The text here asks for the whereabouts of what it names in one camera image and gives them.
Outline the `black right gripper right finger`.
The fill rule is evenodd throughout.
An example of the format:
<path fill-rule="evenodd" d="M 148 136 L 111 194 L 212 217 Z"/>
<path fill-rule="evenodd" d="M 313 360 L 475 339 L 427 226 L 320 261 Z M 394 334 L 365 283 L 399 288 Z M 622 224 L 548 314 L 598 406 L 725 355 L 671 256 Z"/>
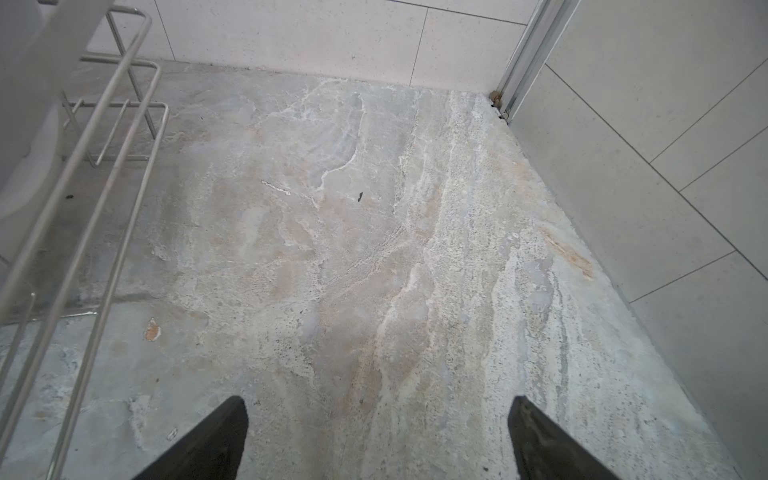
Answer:
<path fill-rule="evenodd" d="M 619 479 L 525 396 L 514 398 L 507 425 L 521 479 Z"/>

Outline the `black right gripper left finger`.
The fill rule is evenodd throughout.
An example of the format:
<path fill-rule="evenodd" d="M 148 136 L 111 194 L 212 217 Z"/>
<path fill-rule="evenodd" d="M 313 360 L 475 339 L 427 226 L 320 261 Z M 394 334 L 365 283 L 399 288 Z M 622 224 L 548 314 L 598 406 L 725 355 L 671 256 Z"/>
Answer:
<path fill-rule="evenodd" d="M 231 396 L 134 479 L 235 479 L 248 426 L 245 401 Z"/>

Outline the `brown striped rim plate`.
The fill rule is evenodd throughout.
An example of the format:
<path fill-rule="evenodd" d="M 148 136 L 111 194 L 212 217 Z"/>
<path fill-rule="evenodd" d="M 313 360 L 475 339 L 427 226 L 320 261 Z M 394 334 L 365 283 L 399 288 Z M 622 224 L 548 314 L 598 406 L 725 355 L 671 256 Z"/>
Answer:
<path fill-rule="evenodd" d="M 35 1 L 1 3 L 1 269 L 8 269 L 61 170 L 59 108 L 42 103 L 18 78 L 25 47 L 42 26 Z"/>

